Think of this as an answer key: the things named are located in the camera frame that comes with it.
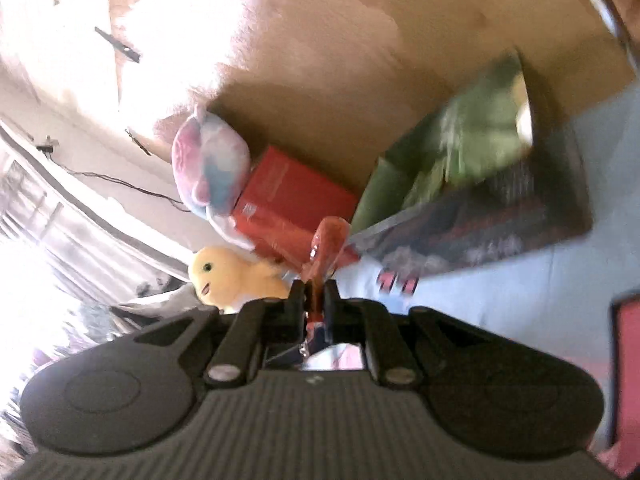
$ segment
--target red object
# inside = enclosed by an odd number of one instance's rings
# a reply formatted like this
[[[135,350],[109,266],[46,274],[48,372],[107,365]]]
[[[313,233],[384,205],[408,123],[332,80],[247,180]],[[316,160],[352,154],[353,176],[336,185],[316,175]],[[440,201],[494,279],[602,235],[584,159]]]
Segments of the red object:
[[[300,272],[309,261],[312,239],[323,218],[351,220],[357,197],[324,175],[268,147],[232,213],[236,228],[263,258],[274,258]],[[356,262],[344,251],[337,266]]]
[[[349,236],[349,223],[340,217],[327,216],[322,219],[314,235],[311,246],[311,258],[302,266],[300,280],[310,287],[307,295],[307,336],[313,332],[315,323],[322,322],[322,294],[324,280],[337,267]]]

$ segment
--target metal screw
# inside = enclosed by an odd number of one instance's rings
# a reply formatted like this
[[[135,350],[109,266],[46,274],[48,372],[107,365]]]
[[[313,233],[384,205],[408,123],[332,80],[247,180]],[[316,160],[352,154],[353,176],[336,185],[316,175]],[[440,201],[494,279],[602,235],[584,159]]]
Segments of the metal screw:
[[[407,386],[413,383],[415,378],[415,372],[403,366],[391,368],[391,370],[387,370],[385,373],[385,381],[390,384],[397,384],[398,386]]]
[[[235,365],[216,365],[209,368],[208,374],[214,381],[228,383],[235,381],[240,376],[240,368]]]

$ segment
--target plush toy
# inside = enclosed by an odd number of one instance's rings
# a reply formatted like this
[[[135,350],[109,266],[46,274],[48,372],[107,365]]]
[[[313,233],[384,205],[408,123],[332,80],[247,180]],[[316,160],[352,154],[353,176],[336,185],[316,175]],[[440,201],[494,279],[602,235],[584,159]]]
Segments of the plush toy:
[[[199,300],[218,308],[241,308],[257,298],[287,298],[282,270],[265,260],[250,262],[224,247],[205,247],[189,266]]]
[[[171,152],[180,199],[227,242],[248,251],[254,244],[236,231],[230,213],[251,171],[249,147],[231,126],[196,106],[180,127]]]

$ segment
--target circular pad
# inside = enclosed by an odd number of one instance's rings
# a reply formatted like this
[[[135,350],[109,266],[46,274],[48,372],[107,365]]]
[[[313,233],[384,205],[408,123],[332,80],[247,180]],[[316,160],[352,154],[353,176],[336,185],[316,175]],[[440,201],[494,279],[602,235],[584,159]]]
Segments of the circular pad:
[[[115,343],[54,363],[29,381],[20,410],[37,444],[67,454],[126,452],[167,434],[189,413],[193,387],[174,355]]]
[[[520,460],[585,447],[604,412],[602,393],[586,372],[516,345],[483,344],[450,356],[423,393],[452,436]]]

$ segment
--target light blue surface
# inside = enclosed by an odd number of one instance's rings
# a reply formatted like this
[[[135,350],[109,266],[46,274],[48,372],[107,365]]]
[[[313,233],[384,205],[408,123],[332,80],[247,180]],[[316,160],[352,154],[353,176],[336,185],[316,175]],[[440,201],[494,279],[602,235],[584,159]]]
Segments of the light blue surface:
[[[584,160],[593,231],[498,264],[422,280],[409,300],[384,295],[380,266],[364,260],[337,274],[343,297],[366,296],[392,312],[415,304],[482,326],[581,366],[603,389],[610,421],[613,297],[640,285],[640,86],[571,121]]]

